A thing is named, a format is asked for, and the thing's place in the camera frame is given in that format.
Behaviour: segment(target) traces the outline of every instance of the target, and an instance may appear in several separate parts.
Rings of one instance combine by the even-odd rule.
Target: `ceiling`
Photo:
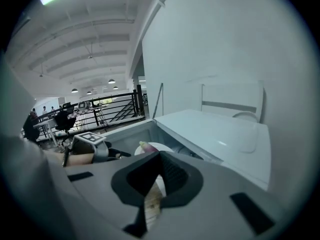
[[[128,48],[141,0],[33,1],[24,11],[12,37],[6,59],[31,94],[48,95],[71,87],[107,86],[114,79],[126,89]],[[53,81],[41,88],[39,81]]]

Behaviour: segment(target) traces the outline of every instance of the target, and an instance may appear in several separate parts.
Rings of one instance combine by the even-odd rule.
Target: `black office chair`
[[[55,129],[59,131],[65,131],[66,137],[63,138],[61,145],[64,145],[64,142],[70,137],[69,130],[74,127],[74,124],[76,122],[76,117],[68,119],[68,112],[67,111],[60,111],[56,116],[55,116],[55,122],[57,126]]]

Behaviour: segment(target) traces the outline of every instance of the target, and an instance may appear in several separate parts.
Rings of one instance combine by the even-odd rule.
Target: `staircase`
[[[115,122],[115,121],[119,121],[122,119],[127,119],[127,118],[132,118],[135,115],[132,114],[134,112],[134,105],[133,102],[130,101],[126,106],[123,107],[123,109],[121,109],[121,111],[119,111],[114,118],[112,118],[110,120],[110,122]]]

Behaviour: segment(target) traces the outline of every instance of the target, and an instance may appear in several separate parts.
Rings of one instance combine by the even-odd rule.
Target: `desk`
[[[82,111],[74,112],[74,113],[68,115],[68,119],[76,118],[77,116],[84,115],[85,113],[88,113],[88,112],[91,112],[91,111],[94,111],[94,110],[100,110],[100,109],[106,108],[107,106],[108,105],[90,107],[90,108],[82,110]]]
[[[37,123],[36,125],[34,125],[33,128],[39,128],[39,127],[42,127],[42,126],[45,126],[44,129],[46,131],[46,134],[48,134],[47,128],[49,129],[49,132],[51,134],[52,140],[53,140],[55,146],[58,147],[58,143],[56,141],[55,135],[53,134],[53,132],[51,130],[51,128],[57,126],[56,120],[55,119],[49,119],[49,120],[46,120],[46,121],[42,121],[42,122]]]

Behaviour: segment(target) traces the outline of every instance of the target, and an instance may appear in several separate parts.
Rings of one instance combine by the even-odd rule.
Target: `white bin lid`
[[[171,113],[155,120],[221,159],[223,166],[269,184],[271,146],[266,125],[196,110]]]

